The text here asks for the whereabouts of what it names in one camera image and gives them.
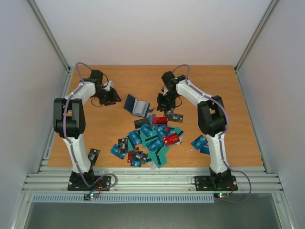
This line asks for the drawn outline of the dark blue card holder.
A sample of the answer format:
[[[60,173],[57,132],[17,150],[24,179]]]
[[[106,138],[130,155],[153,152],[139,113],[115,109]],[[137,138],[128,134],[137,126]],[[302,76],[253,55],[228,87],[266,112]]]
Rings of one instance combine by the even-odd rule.
[[[129,113],[131,113],[133,116],[142,118],[146,118],[148,113],[154,111],[154,108],[150,108],[150,103],[138,100],[131,94],[127,95],[123,108]]]

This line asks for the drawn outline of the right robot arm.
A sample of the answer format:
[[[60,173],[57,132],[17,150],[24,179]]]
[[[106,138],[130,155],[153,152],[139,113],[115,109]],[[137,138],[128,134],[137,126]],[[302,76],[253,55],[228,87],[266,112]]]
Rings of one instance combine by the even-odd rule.
[[[200,131],[206,136],[210,151],[209,183],[214,190],[223,188],[232,173],[229,169],[224,146],[227,113],[220,96],[211,96],[196,87],[185,75],[174,76],[171,71],[161,77],[165,89],[157,96],[157,110],[174,108],[178,96],[186,98],[197,108]]]

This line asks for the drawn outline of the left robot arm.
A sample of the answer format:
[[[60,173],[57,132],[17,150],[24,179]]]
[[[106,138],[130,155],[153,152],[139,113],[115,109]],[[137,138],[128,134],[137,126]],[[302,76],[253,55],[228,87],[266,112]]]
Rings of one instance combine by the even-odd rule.
[[[85,190],[95,187],[98,178],[95,178],[92,162],[89,160],[83,133],[86,128],[84,104],[90,98],[97,98],[100,105],[108,106],[121,102],[113,82],[107,80],[100,70],[91,70],[90,77],[81,79],[77,88],[69,95],[56,98],[53,102],[53,129],[63,139],[72,161],[72,179],[79,180]]]

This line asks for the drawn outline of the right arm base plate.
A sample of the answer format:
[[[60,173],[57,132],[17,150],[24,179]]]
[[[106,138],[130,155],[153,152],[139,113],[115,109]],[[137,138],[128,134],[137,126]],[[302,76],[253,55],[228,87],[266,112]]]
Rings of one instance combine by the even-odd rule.
[[[209,176],[194,176],[196,191],[237,191],[237,181],[235,176],[231,176],[227,181],[214,187]]]

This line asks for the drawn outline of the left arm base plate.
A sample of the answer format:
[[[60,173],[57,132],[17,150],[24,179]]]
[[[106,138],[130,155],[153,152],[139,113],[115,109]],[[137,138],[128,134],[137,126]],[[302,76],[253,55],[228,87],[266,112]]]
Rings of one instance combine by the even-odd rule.
[[[99,181],[97,181],[98,177],[94,176],[93,178],[86,179],[88,185],[85,184],[81,177],[70,177],[67,190],[68,191],[92,191],[92,190],[102,190],[102,191],[109,191],[110,186],[113,184],[114,178],[111,176],[102,177]]]

